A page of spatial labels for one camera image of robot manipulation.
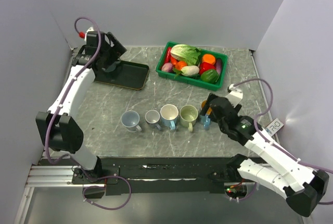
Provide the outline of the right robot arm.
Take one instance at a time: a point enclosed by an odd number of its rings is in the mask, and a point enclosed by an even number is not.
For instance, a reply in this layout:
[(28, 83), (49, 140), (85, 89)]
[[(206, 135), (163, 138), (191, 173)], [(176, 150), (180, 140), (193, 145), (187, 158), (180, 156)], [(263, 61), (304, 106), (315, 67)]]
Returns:
[(269, 167), (257, 164), (242, 155), (234, 156), (227, 169), (232, 181), (242, 178), (254, 181), (280, 195), (297, 214), (309, 217), (326, 194), (329, 175), (324, 169), (312, 168), (293, 157), (274, 141), (249, 116), (240, 116), (241, 97), (209, 94), (202, 113), (211, 109), (211, 116), (220, 131), (260, 156)]

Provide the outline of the grey-blue round mug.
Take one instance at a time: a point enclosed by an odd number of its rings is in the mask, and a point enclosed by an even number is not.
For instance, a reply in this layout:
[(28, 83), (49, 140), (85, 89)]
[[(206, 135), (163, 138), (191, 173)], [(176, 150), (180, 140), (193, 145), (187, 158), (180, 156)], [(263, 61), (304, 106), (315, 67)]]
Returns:
[(140, 116), (136, 111), (128, 110), (121, 116), (121, 123), (128, 132), (141, 132)]

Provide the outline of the blue butterfly mug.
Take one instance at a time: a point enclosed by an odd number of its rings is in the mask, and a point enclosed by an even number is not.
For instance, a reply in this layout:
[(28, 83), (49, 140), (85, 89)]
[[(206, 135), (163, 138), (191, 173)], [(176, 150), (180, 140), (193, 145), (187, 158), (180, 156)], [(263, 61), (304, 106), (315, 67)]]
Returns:
[(201, 106), (200, 106), (200, 122), (203, 124), (203, 127), (205, 130), (209, 130), (210, 123), (211, 123), (211, 119), (209, 116), (210, 116), (212, 109), (209, 108), (204, 116), (201, 115), (201, 111), (202, 111), (203, 107), (205, 106), (206, 101), (207, 100), (202, 101)]

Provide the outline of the small blue-grey mug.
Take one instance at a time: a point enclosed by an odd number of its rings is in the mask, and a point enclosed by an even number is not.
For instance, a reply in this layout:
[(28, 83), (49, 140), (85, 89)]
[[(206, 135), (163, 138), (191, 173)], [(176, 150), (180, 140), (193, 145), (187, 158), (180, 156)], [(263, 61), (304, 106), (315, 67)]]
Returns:
[(156, 110), (149, 110), (146, 112), (145, 114), (145, 121), (146, 123), (152, 127), (152, 128), (156, 128), (158, 129), (159, 131), (162, 130), (159, 122), (160, 122), (160, 114), (158, 111)]

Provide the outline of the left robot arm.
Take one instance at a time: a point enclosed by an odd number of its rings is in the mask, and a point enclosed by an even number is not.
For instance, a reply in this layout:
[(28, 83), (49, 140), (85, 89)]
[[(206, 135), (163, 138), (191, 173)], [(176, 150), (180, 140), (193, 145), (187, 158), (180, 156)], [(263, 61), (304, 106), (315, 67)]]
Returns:
[(111, 32), (98, 33), (89, 28), (80, 37), (85, 44), (72, 59), (66, 83), (51, 107), (38, 112), (35, 121), (48, 161), (59, 162), (51, 158), (50, 151), (61, 152), (61, 158), (68, 157), (77, 165), (76, 173), (97, 183), (103, 177), (101, 160), (84, 145), (84, 134), (75, 118), (96, 76), (115, 71), (126, 48)]

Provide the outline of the light blue faceted mug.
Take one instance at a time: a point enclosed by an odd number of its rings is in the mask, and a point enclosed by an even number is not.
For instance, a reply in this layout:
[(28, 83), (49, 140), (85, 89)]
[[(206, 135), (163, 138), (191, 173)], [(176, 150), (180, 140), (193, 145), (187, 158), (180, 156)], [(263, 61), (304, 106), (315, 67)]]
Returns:
[(165, 127), (168, 127), (171, 131), (176, 130), (177, 119), (179, 111), (175, 105), (166, 104), (160, 109), (161, 121)]

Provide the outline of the pale green mug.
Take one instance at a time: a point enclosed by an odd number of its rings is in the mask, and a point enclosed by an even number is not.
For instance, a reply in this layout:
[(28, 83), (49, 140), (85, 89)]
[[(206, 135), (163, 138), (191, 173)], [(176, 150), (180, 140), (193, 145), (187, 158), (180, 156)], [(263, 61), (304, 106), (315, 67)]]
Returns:
[(180, 125), (192, 133), (198, 118), (198, 110), (193, 105), (185, 105), (180, 110)]

